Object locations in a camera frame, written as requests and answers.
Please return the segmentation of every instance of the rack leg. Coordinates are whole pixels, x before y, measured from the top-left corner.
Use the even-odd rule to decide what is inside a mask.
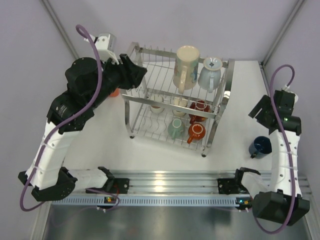
[[[212,124],[212,127],[211,127],[211,131],[209,133],[209,137],[208,137],[208,142],[206,143],[205,145],[205,148],[201,154],[201,156],[203,158],[205,158],[207,155],[208,155],[208,152],[212,146],[212,143],[214,141],[214,138],[215,138],[215,135],[216,135],[216,131],[217,131],[217,128],[218,128],[218,124],[220,122],[220,118],[221,116],[220,115],[217,115],[213,121],[213,124]]]
[[[135,136],[132,135],[133,132],[130,126],[130,101],[126,99],[124,100],[124,123],[130,138],[133,139]]]
[[[140,67],[143,67],[143,58],[142,58],[142,54],[141,52],[139,52],[138,50],[135,51],[136,53],[136,56],[135,56],[135,61],[136,61],[136,64]],[[144,93],[144,98],[147,97],[147,82],[146,82],[146,76],[143,76],[143,79],[142,79],[142,82],[139,86],[139,97],[140,97],[140,88],[142,88],[142,92]]]

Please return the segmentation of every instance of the dark blue mug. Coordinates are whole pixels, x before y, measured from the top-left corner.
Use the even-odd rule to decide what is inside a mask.
[[[266,136],[256,137],[249,146],[250,157],[256,159],[262,159],[266,155],[272,152],[270,139]]]

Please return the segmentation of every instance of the mug handle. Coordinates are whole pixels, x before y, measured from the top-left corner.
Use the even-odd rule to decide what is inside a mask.
[[[208,93],[212,93],[212,92],[214,91],[214,82],[215,82],[215,78],[210,75],[210,82],[209,82]]]
[[[172,136],[171,136],[171,137],[172,137],[173,140],[176,139],[176,132],[177,132],[177,131],[173,131],[173,133],[172,133]]]
[[[250,158],[254,159],[258,155],[258,153],[259,153],[259,151],[255,151],[254,153],[252,153]]]
[[[185,91],[185,84],[186,84],[186,78],[187,78],[187,66],[182,66],[182,72],[180,77],[180,83],[179,83],[179,94],[183,94]]]
[[[188,144],[190,144],[193,139],[194,139],[194,137],[193,137],[193,136],[190,136],[186,142],[187,142]]]
[[[196,117],[197,116],[193,116],[193,117],[191,117],[191,119],[190,119],[190,124],[194,124],[195,123],[195,121],[196,121]]]

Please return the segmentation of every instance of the beige mug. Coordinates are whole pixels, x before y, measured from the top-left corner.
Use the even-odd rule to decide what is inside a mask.
[[[180,107],[184,107],[186,108],[187,107],[187,104],[188,104],[188,100],[185,99],[184,97],[182,97],[181,99],[178,98],[178,97],[175,97],[172,101],[172,103],[176,106],[180,106]],[[177,110],[173,110],[173,115],[177,116],[177,117],[183,117],[184,115],[186,115],[185,112],[183,111],[177,111]]]
[[[197,84],[200,52],[194,46],[182,46],[176,51],[173,83],[179,94]]]

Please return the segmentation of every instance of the cup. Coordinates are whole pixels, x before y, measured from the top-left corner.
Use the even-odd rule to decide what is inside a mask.
[[[194,46],[182,46],[176,51],[173,83],[179,94],[197,84],[200,52]]]
[[[189,127],[188,133],[189,138],[186,142],[190,144],[193,140],[203,139],[206,135],[206,129],[202,124],[194,123]]]
[[[164,102],[164,98],[158,94],[154,94],[150,97],[150,100],[152,101],[156,101],[156,102],[160,102],[163,103]],[[164,108],[163,107],[159,107],[159,106],[150,106],[150,110],[151,112],[155,113],[155,114],[159,114],[162,113]]]
[[[207,105],[206,101],[204,100],[198,100],[197,102],[193,102],[190,107],[190,109],[195,109],[201,112],[210,112],[210,106]],[[203,116],[196,116],[196,115],[192,115],[189,114],[190,116],[190,124],[193,124],[194,122],[204,122],[205,120],[207,120],[206,117]]]
[[[271,142],[266,136],[256,137],[249,146],[249,153],[252,159],[262,159],[271,152]]]
[[[172,139],[181,137],[182,134],[184,134],[184,132],[185,125],[179,118],[173,119],[170,125],[168,126],[168,133]]]
[[[188,104],[188,100],[185,99],[185,98],[178,98],[178,97],[175,97],[173,99],[173,104],[176,105],[176,106],[180,106],[180,107],[184,107],[186,108],[187,107],[187,104]],[[184,115],[186,115],[185,112],[182,112],[182,111],[176,111],[176,110],[173,110],[173,115],[177,116],[177,117],[183,117]]]
[[[203,61],[198,84],[200,88],[212,93],[219,86],[221,78],[222,61],[217,57],[207,57]]]
[[[117,88],[117,89],[116,89],[113,93],[111,93],[109,96],[112,97],[112,98],[114,98],[114,97],[118,96],[119,93],[120,93],[120,90],[119,90],[119,88]]]

